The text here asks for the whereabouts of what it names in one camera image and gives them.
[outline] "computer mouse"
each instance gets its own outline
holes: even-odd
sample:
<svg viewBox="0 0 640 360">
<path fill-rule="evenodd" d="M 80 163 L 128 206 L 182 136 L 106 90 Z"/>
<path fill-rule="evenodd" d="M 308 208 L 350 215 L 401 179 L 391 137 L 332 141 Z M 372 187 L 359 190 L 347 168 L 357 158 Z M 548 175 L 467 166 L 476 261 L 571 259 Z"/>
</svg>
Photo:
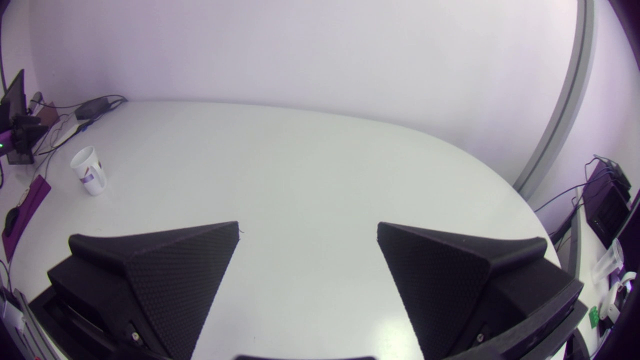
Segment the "computer mouse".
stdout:
<svg viewBox="0 0 640 360">
<path fill-rule="evenodd" d="M 20 209 L 13 208 L 9 210 L 9 213 L 6 215 L 6 220 L 4 221 L 5 235 L 11 236 L 13 228 L 15 227 L 15 223 L 18 221 L 18 215 L 20 215 Z"/>
</svg>

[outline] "oval table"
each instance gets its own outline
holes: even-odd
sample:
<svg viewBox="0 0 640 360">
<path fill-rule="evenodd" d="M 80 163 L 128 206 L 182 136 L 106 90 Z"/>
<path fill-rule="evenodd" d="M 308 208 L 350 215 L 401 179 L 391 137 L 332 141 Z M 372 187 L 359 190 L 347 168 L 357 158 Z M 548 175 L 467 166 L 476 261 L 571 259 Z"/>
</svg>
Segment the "oval table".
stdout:
<svg viewBox="0 0 640 360">
<path fill-rule="evenodd" d="M 89 145 L 109 178 L 98 197 L 69 168 Z M 35 166 L 4 168 L 0 213 Z M 466 152 L 407 128 L 309 111 L 130 102 L 61 148 L 47 180 L 52 191 L 12 265 L 29 301 L 70 255 L 71 234 L 240 223 L 193 359 L 422 359 L 378 247 L 379 222 L 548 241 L 516 191 Z M 545 257 L 559 266 L 550 243 Z"/>
</svg>

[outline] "white mug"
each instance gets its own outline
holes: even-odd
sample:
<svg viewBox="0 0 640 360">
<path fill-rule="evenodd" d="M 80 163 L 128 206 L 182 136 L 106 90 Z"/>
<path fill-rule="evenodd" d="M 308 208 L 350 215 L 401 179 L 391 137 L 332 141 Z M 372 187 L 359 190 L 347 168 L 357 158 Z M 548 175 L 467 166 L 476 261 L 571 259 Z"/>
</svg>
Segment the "white mug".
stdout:
<svg viewBox="0 0 640 360">
<path fill-rule="evenodd" d="M 91 195 L 98 196 L 107 187 L 107 175 L 93 146 L 85 147 L 78 152 L 71 160 L 71 168 Z"/>
</svg>

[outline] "white wall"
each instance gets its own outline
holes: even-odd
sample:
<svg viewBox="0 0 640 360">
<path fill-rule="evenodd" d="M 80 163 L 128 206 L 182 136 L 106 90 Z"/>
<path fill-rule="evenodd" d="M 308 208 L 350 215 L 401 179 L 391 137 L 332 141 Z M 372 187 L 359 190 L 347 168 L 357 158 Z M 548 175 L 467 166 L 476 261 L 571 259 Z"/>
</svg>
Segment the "white wall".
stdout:
<svg viewBox="0 0 640 360">
<path fill-rule="evenodd" d="M 634 185 L 632 196 L 640 186 L 640 70 L 609 2 L 596 0 L 595 4 L 595 53 L 589 85 L 563 150 L 529 201 L 534 209 L 584 183 L 584 164 L 594 154 L 621 165 Z M 573 196 L 571 192 L 538 213 L 547 231 L 555 231 L 570 214 Z"/>
<path fill-rule="evenodd" d="M 354 115 L 437 136 L 513 183 L 556 105 L 576 14 L 558 0 L 31 0 L 29 20 L 58 104 L 119 93 Z"/>
<path fill-rule="evenodd" d="M 2 23 L 6 86 L 9 86 L 18 72 L 24 69 L 24 88 L 28 100 L 40 89 L 31 53 L 29 2 L 30 0 L 13 0 L 4 13 Z"/>
</svg>

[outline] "power adapter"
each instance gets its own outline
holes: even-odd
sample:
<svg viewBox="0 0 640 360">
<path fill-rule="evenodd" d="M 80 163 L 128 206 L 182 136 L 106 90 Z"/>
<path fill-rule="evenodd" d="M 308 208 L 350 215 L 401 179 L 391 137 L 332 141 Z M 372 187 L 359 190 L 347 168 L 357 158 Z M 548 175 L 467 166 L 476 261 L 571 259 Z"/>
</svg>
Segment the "power adapter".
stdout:
<svg viewBox="0 0 640 360">
<path fill-rule="evenodd" d="M 78 119 L 78 121 L 93 120 L 109 110 L 110 106 L 111 104 L 105 97 L 91 100 L 76 110 L 76 119 Z"/>
</svg>

